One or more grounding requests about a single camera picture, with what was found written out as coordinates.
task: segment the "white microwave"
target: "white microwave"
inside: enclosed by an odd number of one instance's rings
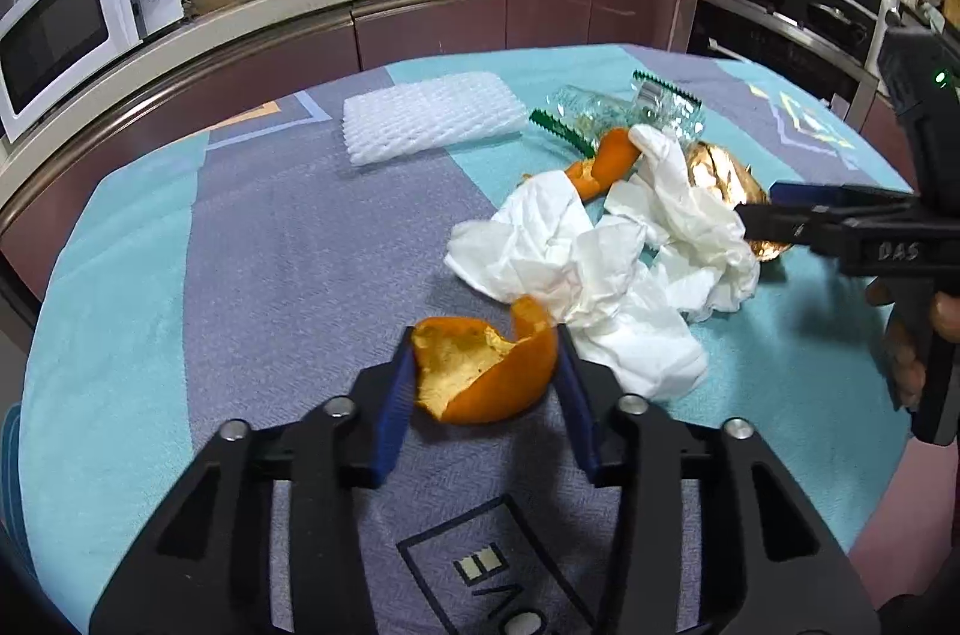
[[[0,18],[0,123],[8,139],[104,66],[181,21],[182,1],[17,1]]]

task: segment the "screw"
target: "screw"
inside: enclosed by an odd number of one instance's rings
[[[234,418],[221,424],[220,436],[232,443],[234,440],[242,440],[249,431],[250,425],[246,421]]]
[[[647,400],[642,397],[637,397],[635,394],[624,394],[616,402],[616,408],[621,413],[626,413],[630,416],[642,416],[647,412],[649,406],[650,403],[648,403]]]
[[[334,397],[323,405],[323,412],[330,418],[345,418],[356,410],[353,400],[349,397]]]
[[[723,431],[733,437],[734,440],[746,440],[754,436],[754,427],[749,421],[742,418],[731,418],[726,424],[723,424]]]

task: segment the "crumpled tissue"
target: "crumpled tissue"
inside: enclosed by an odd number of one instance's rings
[[[594,227],[563,172],[522,184],[490,221],[457,224],[445,263],[498,301],[529,294],[568,325],[581,357],[628,391],[670,399],[707,370],[707,355],[640,262],[644,224],[607,215]]]
[[[690,321],[714,310],[736,312],[760,279],[740,216],[709,190],[690,186],[676,139],[635,125],[630,140],[643,160],[630,181],[614,184],[605,209],[644,227],[647,244],[659,248],[653,277]]]

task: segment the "table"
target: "table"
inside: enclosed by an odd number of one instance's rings
[[[345,99],[487,70],[534,109],[562,83],[628,96],[635,69],[702,97],[704,138],[752,165],[764,185],[906,188],[822,104],[762,66],[632,46],[405,61],[271,101],[146,155],[104,179],[85,208],[56,263],[28,363],[24,516],[40,582],[71,621],[86,629],[137,530],[224,420],[299,419],[386,360],[400,330],[428,315],[507,328],[505,307],[445,271],[450,229],[490,216],[523,173],[575,156],[531,127],[358,170],[340,132]],[[870,353],[884,316],[862,287],[794,248],[764,268],[740,312],[693,328],[710,375],[668,405],[712,426],[748,417],[847,550],[908,434]],[[536,603],[558,631],[584,631],[617,501],[576,469],[552,395],[514,422],[478,429],[416,412],[397,470],[357,506],[381,631],[472,631],[486,612],[464,595],[452,562],[491,542],[526,579],[528,597],[517,604]],[[275,624],[289,627],[285,491],[275,502],[272,603]],[[688,515],[692,523],[695,496]],[[419,540],[426,534],[438,537]],[[692,526],[688,537],[682,619],[692,624]],[[418,547],[428,589],[402,561],[401,543]]]

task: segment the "maroon cabinet door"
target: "maroon cabinet door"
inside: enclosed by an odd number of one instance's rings
[[[269,46],[222,64],[214,55],[197,67],[173,95],[67,167],[0,236],[0,251],[38,299],[80,213],[110,172],[264,101],[360,71],[352,25],[300,35],[279,29]]]
[[[354,20],[360,64],[374,69],[407,58],[504,50],[507,0],[449,0]]]
[[[670,46],[678,0],[592,0],[590,44]]]
[[[890,162],[896,171],[917,190],[917,172],[913,166],[913,155],[906,133],[896,123],[896,112],[889,101],[880,94],[867,112],[867,119],[860,130],[860,136]]]
[[[507,0],[507,49],[587,44],[590,0]]]

